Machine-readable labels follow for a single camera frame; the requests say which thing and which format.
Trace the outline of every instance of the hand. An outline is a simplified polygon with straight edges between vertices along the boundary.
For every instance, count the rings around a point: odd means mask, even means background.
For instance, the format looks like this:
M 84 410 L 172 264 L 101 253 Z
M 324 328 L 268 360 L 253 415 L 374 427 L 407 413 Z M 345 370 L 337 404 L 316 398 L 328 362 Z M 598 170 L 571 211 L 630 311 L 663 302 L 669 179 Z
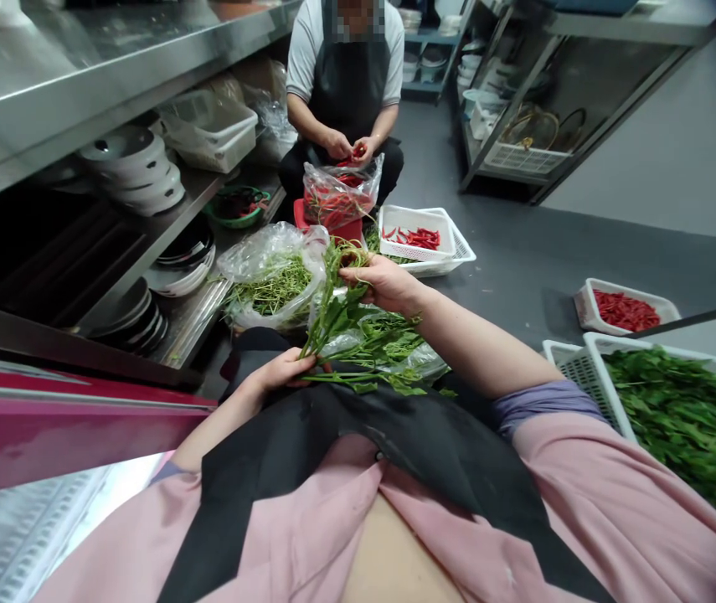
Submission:
M 244 380 L 243 385 L 257 394 L 266 394 L 272 389 L 278 389 L 283 385 L 288 387 L 305 387 L 309 385 L 309 381 L 300 381 L 294 379 L 294 377 L 306 373 L 316 366 L 316 357 L 306 356 L 300 360 L 300 353 L 299 348 L 291 348 L 281 353 L 249 375 Z
M 327 149 L 329 156 L 337 161 L 352 156 L 352 145 L 341 132 L 332 128 L 328 128 L 325 132 L 322 138 L 322 147 Z
M 406 318 L 422 311 L 422 300 L 431 291 L 427 285 L 382 255 L 373 255 L 363 268 L 342 268 L 338 274 L 351 285 L 360 281 L 371 285 L 363 303 L 373 303 Z
M 380 139 L 378 137 L 359 138 L 351 151 L 352 161 L 349 165 L 355 168 L 365 168 L 374 157 L 379 146 Z

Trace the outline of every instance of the gray shirt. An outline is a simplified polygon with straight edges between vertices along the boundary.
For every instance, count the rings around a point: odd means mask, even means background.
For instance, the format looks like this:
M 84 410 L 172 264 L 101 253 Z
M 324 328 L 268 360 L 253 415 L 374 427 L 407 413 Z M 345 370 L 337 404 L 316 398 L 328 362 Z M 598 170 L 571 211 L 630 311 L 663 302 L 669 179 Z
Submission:
M 385 5 L 385 41 L 389 45 L 389 75 L 385 82 L 383 106 L 399 103 L 402 91 L 402 62 L 405 54 L 405 30 L 399 11 L 387 0 Z M 305 102 L 313 92 L 313 75 L 318 50 L 324 40 L 322 0 L 305 0 L 293 23 L 291 50 L 288 53 L 287 89 Z

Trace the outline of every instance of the green vegetable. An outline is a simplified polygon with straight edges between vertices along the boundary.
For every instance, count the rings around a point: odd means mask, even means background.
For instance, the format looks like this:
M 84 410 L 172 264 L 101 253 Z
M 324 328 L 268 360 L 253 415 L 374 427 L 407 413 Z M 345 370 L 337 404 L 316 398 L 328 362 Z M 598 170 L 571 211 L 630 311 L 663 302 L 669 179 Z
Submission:
M 309 354 L 321 356 L 324 346 L 332 338 L 349 329 L 359 328 L 363 333 L 363 340 L 359 344 L 327 358 L 319 358 L 318 364 L 340 360 L 365 367 L 368 371 L 315 374 L 307 375 L 302 379 L 346 384 L 352 387 L 356 394 L 374 391 L 377 389 L 378 380 L 383 380 L 402 395 L 425 394 L 422 388 L 415 387 L 422 377 L 412 368 L 399 373 L 373 371 L 378 365 L 398 363 L 408 358 L 423 340 L 399 314 L 378 312 L 376 309 L 361 305 L 360 301 L 366 294 L 368 284 L 350 287 L 343 298 L 334 297 L 332 293 L 340 284 L 338 270 L 344 261 L 351 267 L 360 267 L 366 264 L 367 257 L 362 250 L 351 244 L 331 245 L 327 250 L 325 255 L 327 279 L 322 292 L 322 303 L 300 358 Z M 362 318 L 370 315 L 375 316 L 358 324 Z
M 605 357 L 636 438 L 716 508 L 716 374 L 662 348 Z
M 294 297 L 300 296 L 310 284 L 312 274 L 305 268 L 299 255 L 279 255 L 270 262 L 282 266 L 270 279 L 260 282 L 235 283 L 224 305 L 236 303 L 245 306 L 251 302 L 261 316 L 272 316 Z M 270 264 L 267 271 L 272 271 Z
M 363 238 L 366 239 L 366 249 L 372 253 L 380 253 L 380 232 L 376 224 L 370 224 L 363 230 Z M 389 260 L 403 265 L 403 264 L 415 264 L 418 260 L 411 260 L 410 258 L 401 258 L 397 255 L 386 255 L 381 254 L 383 257 L 389 258 Z

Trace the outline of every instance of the pink refrigerator door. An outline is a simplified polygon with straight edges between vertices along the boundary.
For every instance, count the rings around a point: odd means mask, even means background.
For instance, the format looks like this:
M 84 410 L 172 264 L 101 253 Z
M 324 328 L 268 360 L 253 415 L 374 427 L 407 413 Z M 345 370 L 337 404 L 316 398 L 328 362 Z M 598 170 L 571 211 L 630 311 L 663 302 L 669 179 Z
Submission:
M 174 450 L 215 405 L 0 361 L 0 488 Z

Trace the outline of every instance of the white plastic basket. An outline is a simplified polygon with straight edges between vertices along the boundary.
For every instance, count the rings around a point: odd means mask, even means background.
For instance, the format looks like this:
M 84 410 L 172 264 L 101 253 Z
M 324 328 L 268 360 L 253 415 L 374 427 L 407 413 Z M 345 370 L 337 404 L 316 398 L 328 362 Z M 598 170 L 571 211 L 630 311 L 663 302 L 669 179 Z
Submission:
M 406 232 L 424 228 L 436 230 L 441 234 L 441 244 L 438 250 L 426 250 L 413 245 L 393 243 L 383 238 L 382 233 L 390 233 L 400 228 Z M 456 254 L 456 244 L 453 240 L 453 223 L 447 216 L 421 209 L 408 209 L 398 205 L 383 205 L 380 208 L 379 218 L 380 253 L 383 255 L 396 255 L 418 261 L 443 261 L 449 260 Z
M 623 437 L 637 442 L 620 396 L 617 394 L 615 385 L 609 376 L 609 371 L 606 370 L 604 356 L 620 350 L 629 352 L 632 350 L 651 349 L 656 344 L 638 339 L 612 337 L 611 335 L 602 335 L 600 333 L 586 333 L 584 343 L 586 344 L 585 347 L 561 364 L 559 369 L 564 373 L 564 376 L 572 379 L 598 403 L 604 417 Z M 709 360 L 710 362 L 707 364 L 706 369 L 716 373 L 716 356 L 680 348 L 662 347 L 675 358 Z
M 542 355 L 559 370 L 561 365 L 570 360 L 580 349 L 581 346 L 572 343 L 555 342 L 550 339 L 542 342 Z
M 520 145 L 495 142 L 483 162 L 494 168 L 548 174 L 567 157 L 572 157 L 572 153 L 537 148 L 526 149 Z
M 410 274 L 419 279 L 427 278 L 429 276 L 443 276 L 445 274 L 448 274 L 449 272 L 452 272 L 455 268 L 457 268 L 464 262 L 475 261 L 477 259 L 475 252 L 472 251 L 472 248 L 466 242 L 466 239 L 464 239 L 463 234 L 461 234 L 460 230 L 456 227 L 455 223 L 452 221 L 450 216 L 447 215 L 447 212 L 444 209 L 430 208 L 420 209 L 420 211 L 442 215 L 448 220 L 450 220 L 453 240 L 456 244 L 456 253 L 447 260 L 416 262 L 415 264 L 403 264 L 401 266 L 403 270 L 408 271 Z
M 203 142 L 194 147 L 185 147 L 175 140 L 171 141 L 173 148 L 189 166 L 221 173 L 230 173 L 238 167 L 243 158 L 255 148 L 256 143 L 254 125 L 245 127 L 219 148 L 213 148 Z
M 628 335 L 631 333 L 628 329 L 610 325 L 600 317 L 598 302 L 595 300 L 595 289 L 604 293 L 623 293 L 628 297 L 650 304 L 657 311 L 659 324 L 677 321 L 682 317 L 673 302 L 664 297 L 651 295 L 650 293 L 630 289 L 615 283 L 588 278 L 580 291 L 573 296 L 575 311 L 578 313 L 578 322 L 581 328 L 586 331 L 597 331 L 609 333 L 610 335 Z
M 257 125 L 257 114 L 249 107 L 209 90 L 175 96 L 157 109 L 163 116 L 167 113 L 190 124 L 198 137 L 213 148 L 221 148 L 245 127 Z

